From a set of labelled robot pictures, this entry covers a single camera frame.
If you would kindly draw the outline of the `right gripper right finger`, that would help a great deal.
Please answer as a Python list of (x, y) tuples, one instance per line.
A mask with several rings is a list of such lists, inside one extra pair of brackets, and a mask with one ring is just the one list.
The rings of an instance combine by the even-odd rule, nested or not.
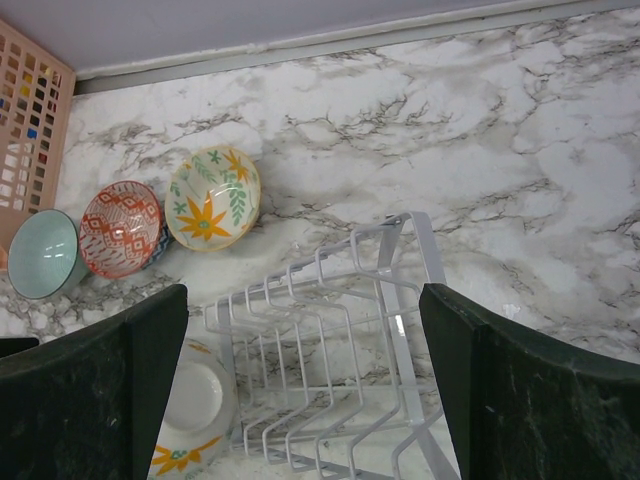
[(464, 479), (636, 479), (639, 367), (498, 315), (444, 284), (419, 301)]

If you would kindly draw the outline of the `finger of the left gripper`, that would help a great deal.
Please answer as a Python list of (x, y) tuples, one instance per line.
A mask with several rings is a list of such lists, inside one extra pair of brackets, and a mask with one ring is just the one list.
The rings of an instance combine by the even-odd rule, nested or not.
[(39, 345), (37, 338), (8, 337), (0, 339), (0, 358), (35, 348)]

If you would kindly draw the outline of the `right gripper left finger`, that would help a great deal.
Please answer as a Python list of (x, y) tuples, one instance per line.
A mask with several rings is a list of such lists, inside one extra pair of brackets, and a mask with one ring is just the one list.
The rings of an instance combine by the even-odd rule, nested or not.
[(188, 324), (175, 284), (1, 358), (4, 479), (144, 479)]

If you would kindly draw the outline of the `yellow flower bowl front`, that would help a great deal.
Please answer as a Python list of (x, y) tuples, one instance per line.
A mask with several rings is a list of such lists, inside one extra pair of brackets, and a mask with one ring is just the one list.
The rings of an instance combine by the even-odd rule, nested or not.
[(149, 479), (195, 479), (228, 449), (235, 384), (214, 347), (184, 339), (149, 466)]

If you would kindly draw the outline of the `yellow flower bowl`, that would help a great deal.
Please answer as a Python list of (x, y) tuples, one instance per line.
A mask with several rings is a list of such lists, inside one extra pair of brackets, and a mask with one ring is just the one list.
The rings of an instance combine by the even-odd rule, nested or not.
[(184, 339), (149, 466), (149, 479), (195, 479), (228, 449), (235, 384), (214, 347)]
[(262, 185), (251, 158), (218, 145), (193, 153), (172, 174), (165, 218), (173, 238), (197, 252), (230, 247), (254, 226)]

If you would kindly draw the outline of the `yellow flower bowl back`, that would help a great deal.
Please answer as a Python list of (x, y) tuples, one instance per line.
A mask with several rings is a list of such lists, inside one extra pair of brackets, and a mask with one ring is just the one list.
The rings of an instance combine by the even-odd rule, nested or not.
[(254, 226), (262, 185), (251, 158), (218, 145), (193, 153), (172, 174), (165, 218), (173, 238), (197, 252), (230, 247)]

